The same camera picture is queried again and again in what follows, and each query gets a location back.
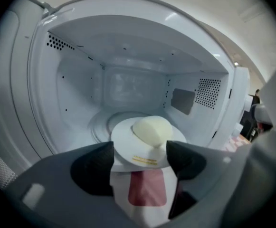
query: label on plate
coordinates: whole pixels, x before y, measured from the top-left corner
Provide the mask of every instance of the label on plate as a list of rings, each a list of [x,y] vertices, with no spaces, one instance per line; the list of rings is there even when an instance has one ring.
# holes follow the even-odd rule
[[[146,159],[146,158],[143,158],[143,157],[140,157],[140,156],[137,156],[137,155],[134,155],[132,159],[136,162],[142,162],[142,163],[149,164],[149,165],[157,165],[156,160]]]

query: paper plate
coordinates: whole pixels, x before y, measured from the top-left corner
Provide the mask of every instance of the paper plate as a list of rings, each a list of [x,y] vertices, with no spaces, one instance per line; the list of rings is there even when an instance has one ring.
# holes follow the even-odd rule
[[[160,148],[153,148],[133,133],[133,124],[143,117],[126,119],[118,123],[111,134],[114,148],[128,162],[147,168],[163,168],[169,166],[166,157],[166,142]],[[173,141],[186,143],[184,135],[172,126]]]

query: white wall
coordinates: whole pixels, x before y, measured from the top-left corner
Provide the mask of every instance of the white wall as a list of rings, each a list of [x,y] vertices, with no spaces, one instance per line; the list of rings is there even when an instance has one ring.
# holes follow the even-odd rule
[[[257,74],[254,71],[249,70],[250,73],[250,90],[249,95],[255,95],[255,92],[257,89],[260,89],[263,87],[263,83],[257,76]]]
[[[70,0],[39,1],[56,7]],[[276,20],[261,0],[162,1],[219,30],[242,48],[263,81],[271,77],[276,69]]]

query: white food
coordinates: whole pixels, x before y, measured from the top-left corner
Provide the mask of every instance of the white food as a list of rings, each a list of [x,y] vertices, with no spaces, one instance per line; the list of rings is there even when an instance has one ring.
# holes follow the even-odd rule
[[[158,148],[172,138],[172,126],[160,116],[147,116],[133,124],[134,134],[148,145]]]

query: ventilation holes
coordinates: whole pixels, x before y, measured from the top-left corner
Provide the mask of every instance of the ventilation holes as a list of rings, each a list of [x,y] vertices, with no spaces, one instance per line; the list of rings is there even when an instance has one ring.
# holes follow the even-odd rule
[[[46,42],[46,45],[50,47],[53,46],[53,48],[56,48],[57,50],[62,50],[62,48],[64,48],[64,46],[67,46],[68,48],[71,48],[73,50],[75,50],[74,47],[66,44],[66,42],[63,42],[62,40],[58,39],[58,38],[55,38],[54,36],[52,35],[49,35],[48,36],[50,38],[49,42]]]
[[[201,78],[195,103],[214,109],[219,94],[221,80]]]
[[[170,86],[170,79],[167,81],[167,86],[169,87]],[[165,98],[167,98],[168,96],[168,90],[165,92]]]

